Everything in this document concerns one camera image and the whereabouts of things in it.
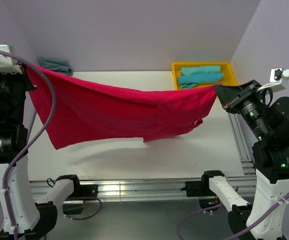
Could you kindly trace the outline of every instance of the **gray floor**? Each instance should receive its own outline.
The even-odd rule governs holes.
[[[96,204],[86,206],[79,217],[87,216],[96,207]],[[199,208],[197,199],[105,202],[101,212],[88,220],[59,217],[48,240],[178,240],[179,221]],[[186,240],[221,240],[232,235],[225,210],[213,216],[194,215],[181,230]]]

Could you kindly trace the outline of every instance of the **yellow bin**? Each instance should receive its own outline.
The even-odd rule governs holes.
[[[220,83],[228,86],[237,86],[237,82],[231,69],[231,66],[228,62],[174,62],[172,64],[172,73],[173,73],[173,81],[174,81],[174,89],[182,90],[178,84],[178,77],[181,76],[180,69],[183,67],[200,67],[200,66],[208,66],[208,65],[216,65],[220,66],[220,73],[223,73],[223,78],[220,80]],[[193,88],[203,88],[207,86],[211,86],[213,84],[198,84]]]

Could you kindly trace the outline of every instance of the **metal frame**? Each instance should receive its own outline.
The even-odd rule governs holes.
[[[247,148],[238,116],[228,114],[235,143],[244,172],[242,177],[228,177],[227,181],[233,187],[239,187],[241,197],[254,197],[256,192],[256,171]],[[174,179],[134,179],[134,180],[81,180],[81,185],[98,185],[98,197],[103,202],[136,202],[136,201],[166,201],[188,199],[186,192],[180,189],[186,181],[199,181],[200,178]],[[36,201],[47,193],[46,181],[32,181],[31,192]],[[211,196],[199,197],[208,199]],[[81,204],[82,201],[66,201],[65,204]]]

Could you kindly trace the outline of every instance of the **blue towel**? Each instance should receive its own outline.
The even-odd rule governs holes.
[[[190,76],[195,74],[218,74],[220,73],[220,66],[195,66],[195,67],[182,67],[180,73],[182,76]]]
[[[40,59],[40,65],[44,69],[49,69],[51,71],[64,74],[67,76],[72,76],[74,74],[73,70],[69,66],[69,62],[65,59],[42,57]]]
[[[223,78],[223,73],[200,73],[178,77],[178,84],[182,89],[190,89],[198,84],[217,84]]]

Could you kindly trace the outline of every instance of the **red t-shirt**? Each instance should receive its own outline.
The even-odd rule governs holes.
[[[213,86],[172,91],[140,91],[102,85],[39,67],[56,92],[56,109],[46,131],[55,149],[85,141],[143,138],[150,141],[190,132],[214,101]],[[52,106],[44,80],[27,69],[33,105],[44,124]]]

